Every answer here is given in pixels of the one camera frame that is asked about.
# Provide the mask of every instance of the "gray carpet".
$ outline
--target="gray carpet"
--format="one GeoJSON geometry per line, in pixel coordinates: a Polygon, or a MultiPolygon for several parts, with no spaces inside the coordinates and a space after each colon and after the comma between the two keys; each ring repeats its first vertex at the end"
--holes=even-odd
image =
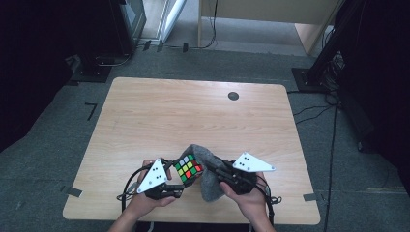
{"type": "MultiPolygon", "coordinates": [[[[73,184],[114,77],[274,83],[294,91],[290,69],[309,68],[313,62],[314,58],[299,56],[139,48],[129,62],[112,69],[105,84],[63,87],[27,136],[0,154],[0,231],[106,231],[112,224],[64,219],[67,195],[60,190],[73,184]],[[98,104],[89,121],[93,106],[86,102],[98,104]]],[[[322,94],[291,94],[289,99],[294,113],[326,105],[322,94]]],[[[295,121],[321,110],[307,110],[295,121]]],[[[309,226],[280,224],[278,231],[323,231],[334,113],[332,108],[297,126],[322,220],[309,226]]],[[[342,109],[337,111],[336,123],[328,231],[408,231],[410,199],[395,168],[377,154],[357,151],[355,134],[342,109]]]]}

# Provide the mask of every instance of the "rubik's cube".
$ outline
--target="rubik's cube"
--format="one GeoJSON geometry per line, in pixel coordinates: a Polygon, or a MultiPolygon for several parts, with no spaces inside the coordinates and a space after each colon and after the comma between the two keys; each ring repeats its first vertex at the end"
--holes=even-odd
{"type": "Polygon", "coordinates": [[[186,155],[174,164],[183,183],[194,179],[203,172],[202,165],[195,160],[194,155],[186,155]]]}

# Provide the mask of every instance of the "white triangular marker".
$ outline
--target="white triangular marker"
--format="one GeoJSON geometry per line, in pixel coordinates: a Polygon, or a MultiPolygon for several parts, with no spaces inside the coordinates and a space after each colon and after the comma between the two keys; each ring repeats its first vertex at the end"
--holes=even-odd
{"type": "Polygon", "coordinates": [[[153,187],[165,183],[166,181],[166,173],[163,169],[161,159],[157,159],[148,171],[141,185],[139,185],[138,190],[136,192],[144,192],[148,189],[152,189],[153,187]]]}
{"type": "Polygon", "coordinates": [[[236,159],[233,163],[233,167],[246,172],[275,171],[275,168],[271,164],[247,152],[242,153],[241,156],[236,159]]]}

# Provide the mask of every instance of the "gray cloth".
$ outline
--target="gray cloth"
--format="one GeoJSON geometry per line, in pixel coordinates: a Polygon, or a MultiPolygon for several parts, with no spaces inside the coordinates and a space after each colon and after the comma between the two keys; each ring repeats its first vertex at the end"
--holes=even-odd
{"type": "Polygon", "coordinates": [[[209,162],[221,169],[226,169],[223,162],[220,159],[217,159],[211,151],[196,144],[191,144],[181,157],[189,154],[194,155],[196,160],[204,168],[201,180],[202,199],[206,202],[213,202],[220,199],[224,193],[220,188],[218,177],[215,173],[208,170],[206,162],[209,162]]]}

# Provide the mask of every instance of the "hand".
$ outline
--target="hand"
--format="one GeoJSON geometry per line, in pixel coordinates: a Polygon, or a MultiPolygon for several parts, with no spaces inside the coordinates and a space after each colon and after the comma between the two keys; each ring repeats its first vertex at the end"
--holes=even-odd
{"type": "MultiPolygon", "coordinates": [[[[258,172],[256,175],[259,176],[257,178],[258,185],[262,189],[265,189],[266,183],[263,181],[265,180],[263,173],[258,172]]],[[[275,231],[266,214],[265,196],[258,189],[253,188],[248,194],[238,195],[225,182],[220,183],[220,188],[225,192],[227,197],[238,204],[242,214],[250,221],[255,231],[275,231]]]]}
{"type": "MultiPolygon", "coordinates": [[[[151,160],[145,160],[143,161],[142,165],[145,166],[150,163],[152,163],[151,160]]],[[[147,170],[143,170],[139,174],[138,179],[137,179],[137,182],[139,184],[142,183],[142,180],[144,179],[146,172],[147,170]]],[[[169,169],[166,170],[166,178],[168,180],[172,180],[171,172],[169,169]]],[[[154,199],[148,198],[144,193],[141,193],[132,198],[126,210],[135,214],[135,217],[141,218],[147,215],[148,213],[150,213],[152,210],[154,210],[154,208],[167,206],[173,201],[175,201],[175,197],[173,196],[166,197],[160,200],[154,200],[154,199]]]]}
{"type": "MultiPolygon", "coordinates": [[[[145,166],[150,163],[152,163],[151,160],[145,160],[142,165],[145,166]]],[[[141,171],[137,179],[138,183],[142,182],[146,173],[147,170],[141,171]]],[[[166,171],[166,177],[168,180],[172,179],[169,169],[166,171]]],[[[156,207],[167,206],[173,201],[175,201],[175,197],[173,196],[166,197],[161,200],[154,200],[148,198],[145,193],[135,195],[126,210],[118,217],[109,231],[132,231],[133,226],[141,217],[147,215],[156,207]]]]}

